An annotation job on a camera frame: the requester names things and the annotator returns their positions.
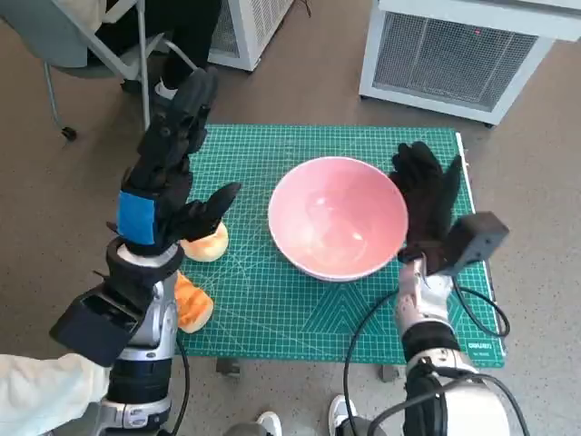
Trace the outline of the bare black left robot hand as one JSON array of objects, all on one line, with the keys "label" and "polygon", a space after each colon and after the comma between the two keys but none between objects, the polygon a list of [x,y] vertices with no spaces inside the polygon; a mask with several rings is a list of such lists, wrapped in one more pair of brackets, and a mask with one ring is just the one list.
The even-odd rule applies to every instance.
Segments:
[{"label": "bare black left robot hand", "polygon": [[195,70],[144,133],[139,159],[123,177],[117,210],[116,232],[133,253],[159,255],[181,240],[214,234],[241,189],[227,183],[206,201],[188,200],[190,155],[203,146],[217,90],[215,68]]}]

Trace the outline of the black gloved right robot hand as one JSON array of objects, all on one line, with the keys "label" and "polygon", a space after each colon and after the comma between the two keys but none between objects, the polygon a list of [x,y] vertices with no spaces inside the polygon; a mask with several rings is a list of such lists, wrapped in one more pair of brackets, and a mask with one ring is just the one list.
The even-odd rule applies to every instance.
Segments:
[{"label": "black gloved right robot hand", "polygon": [[443,244],[448,235],[454,203],[458,198],[462,159],[456,155],[444,169],[423,142],[400,144],[391,158],[390,180],[401,192],[408,210],[405,247],[399,251],[402,263],[426,261],[426,272],[440,271],[445,263]]}]

